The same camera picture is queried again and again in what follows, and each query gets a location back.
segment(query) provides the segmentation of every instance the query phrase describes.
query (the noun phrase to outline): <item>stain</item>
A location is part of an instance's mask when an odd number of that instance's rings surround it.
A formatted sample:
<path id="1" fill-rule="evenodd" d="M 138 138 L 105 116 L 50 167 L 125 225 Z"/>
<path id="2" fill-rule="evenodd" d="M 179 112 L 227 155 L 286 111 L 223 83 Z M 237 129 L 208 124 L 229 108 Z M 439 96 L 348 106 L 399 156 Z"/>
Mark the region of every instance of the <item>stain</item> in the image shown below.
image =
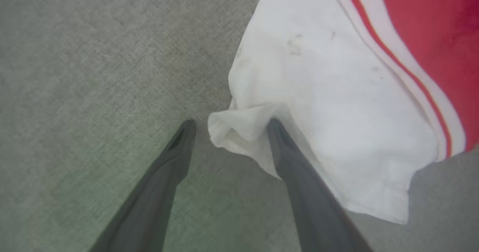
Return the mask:
<path id="1" fill-rule="evenodd" d="M 249 63 L 250 63 L 249 58 L 240 58 L 237 61 L 235 61 L 233 65 L 235 66 L 235 69 L 239 70 L 246 67 Z"/>
<path id="2" fill-rule="evenodd" d="M 293 39 L 288 40 L 289 54 L 301 56 L 301 38 L 302 34 L 296 34 Z"/>

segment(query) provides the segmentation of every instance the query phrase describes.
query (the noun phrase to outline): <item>gray carpet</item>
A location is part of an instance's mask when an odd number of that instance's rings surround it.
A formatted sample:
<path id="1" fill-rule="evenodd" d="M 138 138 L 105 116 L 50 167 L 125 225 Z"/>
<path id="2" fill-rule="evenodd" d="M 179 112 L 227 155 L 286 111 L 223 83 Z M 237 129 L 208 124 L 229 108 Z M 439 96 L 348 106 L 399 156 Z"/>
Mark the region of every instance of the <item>gray carpet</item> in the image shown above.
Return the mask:
<path id="1" fill-rule="evenodd" d="M 0 250 L 87 251 L 194 118 L 164 250 L 300 251 L 282 182 L 207 134 L 257 1 L 0 0 Z M 377 252 L 476 252 L 478 160 L 416 174 L 406 226 L 351 217 Z"/>

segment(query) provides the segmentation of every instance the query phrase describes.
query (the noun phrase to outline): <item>red stripe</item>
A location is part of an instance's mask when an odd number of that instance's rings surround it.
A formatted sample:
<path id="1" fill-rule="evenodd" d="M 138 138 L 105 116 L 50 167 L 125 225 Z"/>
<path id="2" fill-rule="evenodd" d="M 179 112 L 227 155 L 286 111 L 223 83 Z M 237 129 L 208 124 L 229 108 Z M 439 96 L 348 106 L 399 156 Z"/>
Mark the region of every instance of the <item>red stripe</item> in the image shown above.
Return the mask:
<path id="1" fill-rule="evenodd" d="M 373 39 L 376 41 L 376 43 L 385 51 L 390 58 L 399 66 L 401 67 L 416 83 L 416 85 L 419 86 L 419 88 L 422 90 L 422 92 L 426 95 L 427 100 L 433 107 L 434 112 L 436 113 L 436 116 L 439 119 L 439 123 L 441 124 L 441 127 L 443 129 L 445 138 L 446 138 L 446 158 L 449 158 L 452 153 L 452 145 L 451 145 L 451 135 L 448 130 L 448 126 L 446 126 L 446 122 L 443 118 L 443 115 L 441 114 L 441 111 L 436 105 L 436 102 L 433 100 L 433 97 L 429 93 L 429 90 L 427 90 L 426 86 L 413 74 L 411 73 L 398 59 L 392 51 L 388 49 L 388 47 L 381 41 L 380 37 L 376 33 L 376 30 L 374 29 L 373 25 L 369 21 L 369 18 L 366 13 L 366 9 L 364 9 L 363 4 L 361 3 L 361 0 L 351 0 L 356 7 L 356 10 L 358 11 L 359 15 L 361 16 L 361 19 L 363 20 L 364 25 L 366 26 L 366 29 L 368 30 L 369 34 L 373 37 Z"/>

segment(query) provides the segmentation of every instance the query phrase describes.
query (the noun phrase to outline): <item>red cloth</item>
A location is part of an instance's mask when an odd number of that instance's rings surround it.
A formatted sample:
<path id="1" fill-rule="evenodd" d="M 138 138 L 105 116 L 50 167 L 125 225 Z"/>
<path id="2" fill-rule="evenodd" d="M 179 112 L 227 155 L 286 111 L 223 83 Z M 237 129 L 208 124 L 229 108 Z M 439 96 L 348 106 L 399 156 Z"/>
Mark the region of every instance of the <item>red cloth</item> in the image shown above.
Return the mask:
<path id="1" fill-rule="evenodd" d="M 479 143 L 479 0 L 384 0 L 397 33 Z"/>

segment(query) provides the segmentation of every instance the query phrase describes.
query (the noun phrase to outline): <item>white towel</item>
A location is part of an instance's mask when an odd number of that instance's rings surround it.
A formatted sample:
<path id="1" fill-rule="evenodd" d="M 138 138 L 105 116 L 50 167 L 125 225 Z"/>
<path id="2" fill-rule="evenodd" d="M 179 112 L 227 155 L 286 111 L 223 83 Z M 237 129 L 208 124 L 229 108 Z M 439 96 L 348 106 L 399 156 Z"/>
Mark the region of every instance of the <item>white towel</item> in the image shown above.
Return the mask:
<path id="1" fill-rule="evenodd" d="M 278 117 L 344 208 L 407 223 L 411 178 L 437 139 L 337 0 L 260 0 L 229 87 L 229 110 L 208 120 L 215 146 L 276 176 L 265 128 Z"/>

